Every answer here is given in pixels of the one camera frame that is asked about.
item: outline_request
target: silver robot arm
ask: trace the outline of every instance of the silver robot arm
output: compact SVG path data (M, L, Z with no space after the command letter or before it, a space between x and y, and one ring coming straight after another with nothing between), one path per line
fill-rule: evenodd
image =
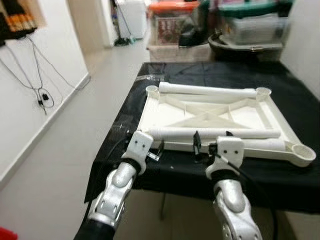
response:
M220 136L217 138L217 150L214 162L205 173L212 180L217 174L222 174L214 183L215 200L213 208L222 224L224 240L262 240L258 226L251 217L251 205L242 191L237 172L227 163L240 167L244 157L244 143L240 138Z
M80 227L74 240L112 240L125 210L127 198L135 177L146 170L146 157L153 138L141 131L132 135L123 162L106 178L106 186L97 198L87 221Z

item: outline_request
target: clear plastic container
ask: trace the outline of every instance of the clear plastic container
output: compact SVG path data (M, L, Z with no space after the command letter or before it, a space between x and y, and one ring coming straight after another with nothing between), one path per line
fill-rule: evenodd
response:
M199 2L160 1L149 5L151 35L156 45L178 45L185 19L199 6Z
M242 19L225 17L222 32L234 44L279 43L287 22L287 17L277 14Z

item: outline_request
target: black tablecloth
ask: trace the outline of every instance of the black tablecloth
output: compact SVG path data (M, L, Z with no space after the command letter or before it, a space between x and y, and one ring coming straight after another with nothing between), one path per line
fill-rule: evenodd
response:
M281 210L320 213L320 114L318 100L280 63L144 63L139 76L164 75L175 84L222 88L272 89L272 99L298 136L317 154L316 160L305 168L274 160L246 158L242 169L259 183ZM120 146L106 160L110 149L127 129L134 132L144 104L145 88L159 85L155 79L136 80L123 103L109 133L93 162L85 201L105 187L109 172L120 163L124 147ZM103 164L103 174L96 179ZM148 161L147 169L134 182L134 189L144 189L202 199L214 199L213 185L205 176L206 166L195 163L190 152L164 151L159 162ZM264 206L256 189L242 179L245 194L254 206Z

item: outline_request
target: red object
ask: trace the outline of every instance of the red object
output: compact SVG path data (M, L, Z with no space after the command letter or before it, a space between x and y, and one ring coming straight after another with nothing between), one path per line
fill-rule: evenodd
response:
M155 14L165 13L169 11L192 12L199 6L198 1L160 1L149 5L149 11Z
M18 235L13 231L9 231L3 227L0 227L0 240L17 240Z

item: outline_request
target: green lid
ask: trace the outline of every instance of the green lid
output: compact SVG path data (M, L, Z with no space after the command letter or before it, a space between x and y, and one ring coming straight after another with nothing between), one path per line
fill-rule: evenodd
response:
M225 3L218 6L220 15L232 18L245 18L274 13L278 3L274 0L267 2L252 2L245 0L242 3Z
M279 0L280 4L293 4L295 0Z

